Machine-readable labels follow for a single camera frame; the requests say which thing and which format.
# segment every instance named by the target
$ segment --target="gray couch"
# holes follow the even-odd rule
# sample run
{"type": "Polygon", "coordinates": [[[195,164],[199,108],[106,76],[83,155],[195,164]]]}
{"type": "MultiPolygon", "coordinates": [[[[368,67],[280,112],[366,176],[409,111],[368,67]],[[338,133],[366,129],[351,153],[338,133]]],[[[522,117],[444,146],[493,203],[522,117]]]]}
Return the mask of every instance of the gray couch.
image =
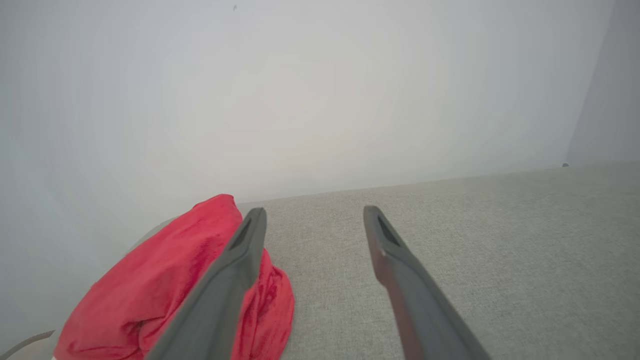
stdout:
{"type": "Polygon", "coordinates": [[[492,357],[640,357],[640,163],[626,163],[240,204],[266,208],[265,248],[296,297],[283,359],[403,358],[368,204],[492,357]]]}

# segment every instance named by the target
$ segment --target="red cloth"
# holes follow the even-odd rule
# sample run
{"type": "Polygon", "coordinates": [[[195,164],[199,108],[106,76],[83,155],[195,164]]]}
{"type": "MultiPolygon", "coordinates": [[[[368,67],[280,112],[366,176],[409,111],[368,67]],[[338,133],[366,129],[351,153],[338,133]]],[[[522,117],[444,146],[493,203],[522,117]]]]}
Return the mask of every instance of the red cloth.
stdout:
{"type": "MultiPolygon", "coordinates": [[[[142,360],[241,222],[233,197],[218,195],[128,253],[76,306],[56,359],[142,360]]],[[[264,250],[260,275],[244,296],[231,358],[280,358],[293,307],[287,275],[264,250]]]]}

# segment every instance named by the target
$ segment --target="gray wall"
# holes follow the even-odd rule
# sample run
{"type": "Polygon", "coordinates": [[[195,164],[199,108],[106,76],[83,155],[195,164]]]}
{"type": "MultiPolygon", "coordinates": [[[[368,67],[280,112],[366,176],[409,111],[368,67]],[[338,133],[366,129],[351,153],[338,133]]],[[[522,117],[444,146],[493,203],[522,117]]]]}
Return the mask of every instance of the gray wall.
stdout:
{"type": "Polygon", "coordinates": [[[612,4],[0,2],[0,352],[217,193],[560,166],[612,4]]]}
{"type": "Polygon", "coordinates": [[[617,0],[567,161],[640,160],[640,1],[617,0]]]}

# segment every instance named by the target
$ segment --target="red towel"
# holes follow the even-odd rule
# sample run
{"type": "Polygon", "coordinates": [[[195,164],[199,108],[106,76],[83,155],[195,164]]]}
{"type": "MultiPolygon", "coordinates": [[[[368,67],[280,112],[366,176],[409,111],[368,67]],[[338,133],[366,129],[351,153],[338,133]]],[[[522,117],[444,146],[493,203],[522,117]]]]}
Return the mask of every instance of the red towel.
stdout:
{"type": "MultiPolygon", "coordinates": [[[[71,313],[56,359],[142,360],[241,222],[233,197],[218,195],[128,253],[71,313]]],[[[280,358],[293,306],[287,275],[264,250],[260,275],[244,296],[231,358],[280,358]]]]}

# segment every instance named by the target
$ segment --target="textured gray fabric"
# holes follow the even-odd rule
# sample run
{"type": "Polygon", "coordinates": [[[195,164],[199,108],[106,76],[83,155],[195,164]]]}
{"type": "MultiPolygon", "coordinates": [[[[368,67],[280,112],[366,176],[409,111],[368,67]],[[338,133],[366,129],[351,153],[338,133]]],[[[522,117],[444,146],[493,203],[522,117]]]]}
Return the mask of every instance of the textured gray fabric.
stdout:
{"type": "Polygon", "coordinates": [[[283,359],[402,359],[362,208],[379,206],[494,358],[640,356],[640,165],[241,204],[296,297],[283,359]]]}

